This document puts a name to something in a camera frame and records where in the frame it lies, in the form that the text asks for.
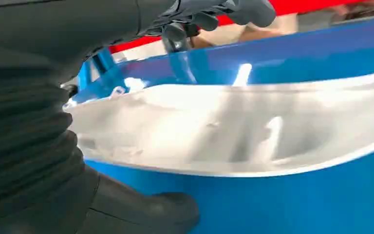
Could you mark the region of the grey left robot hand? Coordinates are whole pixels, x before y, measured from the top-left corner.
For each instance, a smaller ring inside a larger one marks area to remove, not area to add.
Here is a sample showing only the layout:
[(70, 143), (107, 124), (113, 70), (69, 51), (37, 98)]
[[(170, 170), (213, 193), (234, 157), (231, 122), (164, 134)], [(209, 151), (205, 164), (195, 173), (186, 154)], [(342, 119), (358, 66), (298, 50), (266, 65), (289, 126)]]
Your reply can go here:
[(0, 0), (0, 234), (186, 234), (183, 193), (145, 196), (90, 168), (63, 111), (82, 63), (144, 35), (212, 30), (216, 15), (269, 26), (266, 0)]

